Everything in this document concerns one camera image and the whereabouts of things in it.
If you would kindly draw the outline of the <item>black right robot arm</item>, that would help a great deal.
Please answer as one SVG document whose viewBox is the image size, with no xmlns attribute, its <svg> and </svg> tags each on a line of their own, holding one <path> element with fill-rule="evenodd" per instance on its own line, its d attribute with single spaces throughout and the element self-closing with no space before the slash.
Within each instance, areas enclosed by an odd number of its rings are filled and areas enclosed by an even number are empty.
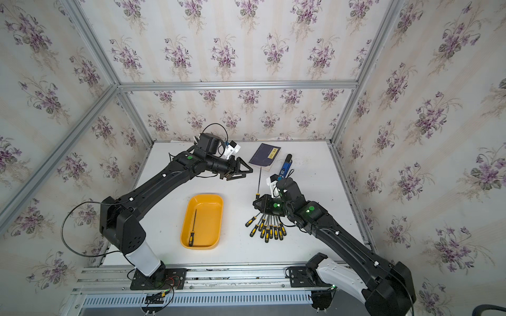
<svg viewBox="0 0 506 316">
<path fill-rule="evenodd" d="M 296 227 L 333 250 L 342 267 L 324 254 L 307 262 L 308 275 L 338 288 L 364 304 L 370 315 L 414 315 L 416 293 L 410 269 L 375 254 L 348 233 L 318 202 L 307 200 L 298 184 L 284 178 L 275 185 L 278 194 L 255 199 L 253 207 L 266 215 L 286 217 Z"/>
</svg>

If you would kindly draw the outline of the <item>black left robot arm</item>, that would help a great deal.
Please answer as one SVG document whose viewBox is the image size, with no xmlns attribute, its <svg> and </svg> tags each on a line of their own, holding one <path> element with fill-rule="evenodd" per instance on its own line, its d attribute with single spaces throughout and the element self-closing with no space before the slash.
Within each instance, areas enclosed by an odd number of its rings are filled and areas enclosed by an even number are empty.
<svg viewBox="0 0 506 316">
<path fill-rule="evenodd" d="M 230 181 L 245 178 L 253 169 L 239 157 L 222 158 L 192 146 L 137 189 L 117 199 L 109 196 L 103 200 L 100 234 L 142 275 L 158 276 L 165 266 L 148 245 L 140 221 L 164 197 L 205 171 Z"/>
</svg>

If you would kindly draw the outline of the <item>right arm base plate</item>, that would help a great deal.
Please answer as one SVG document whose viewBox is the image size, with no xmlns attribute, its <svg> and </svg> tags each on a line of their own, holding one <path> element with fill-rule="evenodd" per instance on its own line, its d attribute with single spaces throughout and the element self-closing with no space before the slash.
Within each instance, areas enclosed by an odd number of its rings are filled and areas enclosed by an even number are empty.
<svg viewBox="0 0 506 316">
<path fill-rule="evenodd" d="M 285 277 L 289 279 L 291 288 L 331 288 L 317 275 L 316 271 L 306 266 L 291 266 L 285 269 Z"/>
</svg>

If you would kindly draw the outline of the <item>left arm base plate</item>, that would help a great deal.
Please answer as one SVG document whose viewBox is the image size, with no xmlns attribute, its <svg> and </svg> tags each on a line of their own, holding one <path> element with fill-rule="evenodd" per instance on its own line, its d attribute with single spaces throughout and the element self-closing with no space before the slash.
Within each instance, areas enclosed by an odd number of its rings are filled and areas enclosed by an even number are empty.
<svg viewBox="0 0 506 316">
<path fill-rule="evenodd" d="M 131 277 L 130 290 L 182 290 L 187 276 L 187 269 L 158 269 L 152 276 L 143 275 L 138 269 Z"/>
</svg>

